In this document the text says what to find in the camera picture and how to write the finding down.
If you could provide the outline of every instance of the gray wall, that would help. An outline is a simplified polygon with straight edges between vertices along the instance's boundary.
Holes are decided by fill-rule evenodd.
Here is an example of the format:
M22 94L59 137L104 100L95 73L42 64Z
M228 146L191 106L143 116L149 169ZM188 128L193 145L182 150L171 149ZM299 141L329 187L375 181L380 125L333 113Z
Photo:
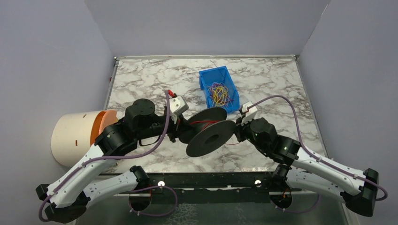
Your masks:
M362 225L398 223L397 11L396 0L332 0L299 57L328 153L376 169L390 193Z
M116 56L299 54L329 0L85 0Z
M83 0L0 2L0 224L41 224L35 188L65 172L52 130L66 113L101 109L112 68Z

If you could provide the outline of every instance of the tangled wires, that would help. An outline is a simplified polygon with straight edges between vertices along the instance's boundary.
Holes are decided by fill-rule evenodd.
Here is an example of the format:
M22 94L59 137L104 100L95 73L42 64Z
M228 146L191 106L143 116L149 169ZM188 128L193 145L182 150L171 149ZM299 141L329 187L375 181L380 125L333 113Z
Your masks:
M210 97L213 101L213 107L226 108L232 99L228 94L228 88L223 83L214 82L212 86L208 86Z

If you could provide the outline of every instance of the blue plastic bin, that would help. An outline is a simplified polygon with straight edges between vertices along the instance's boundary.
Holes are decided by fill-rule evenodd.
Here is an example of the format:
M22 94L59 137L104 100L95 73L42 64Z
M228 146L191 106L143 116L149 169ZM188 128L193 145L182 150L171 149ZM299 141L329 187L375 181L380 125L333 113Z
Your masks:
M200 89L205 93L207 107L213 107L213 100L210 97L207 87L212 86L214 82L223 83L225 87L228 88L228 94L232 99L232 102L229 102L228 106L225 107L227 113L239 110L239 94L226 66L199 71Z

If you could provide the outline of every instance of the black spool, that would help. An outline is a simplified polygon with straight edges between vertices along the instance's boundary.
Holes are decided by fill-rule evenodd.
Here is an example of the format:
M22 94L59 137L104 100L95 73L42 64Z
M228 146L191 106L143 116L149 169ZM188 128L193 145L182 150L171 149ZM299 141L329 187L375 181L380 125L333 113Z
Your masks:
M227 111L214 107L202 110L188 119L193 129L180 135L179 140L187 143L186 153L190 157L200 157L224 145L234 134L236 124L226 120ZM206 123L196 121L219 121Z

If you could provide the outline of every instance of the marble table top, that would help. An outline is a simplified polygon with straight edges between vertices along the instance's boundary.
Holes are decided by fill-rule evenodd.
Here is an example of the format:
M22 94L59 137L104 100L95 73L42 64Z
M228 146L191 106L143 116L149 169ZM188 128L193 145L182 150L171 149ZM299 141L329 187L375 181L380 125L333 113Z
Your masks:
M129 59L120 60L109 98L108 109L117 110L118 118L136 99L147 98L162 115L166 103L164 90L171 89L184 97L189 110L185 118L206 108L199 87L199 71L226 66L239 92L240 103L257 102L270 95L283 95L294 104L300 129L307 147L324 155L314 117L306 98L294 59L283 58L208 58L208 59ZM283 99L273 98L258 106L257 118L264 117L275 125L279 134L297 139L291 108ZM239 114L228 115L235 120ZM143 144L155 140L147 139ZM227 143L237 143L233 136ZM133 165L142 166L147 173L177 172L251 172L272 171L277 163L260 154L249 142L224 145L202 157L191 158L185 153L186 144L172 143L166 137L152 154L138 159L121 160L107 173L123 173ZM128 155L150 150L138 147Z

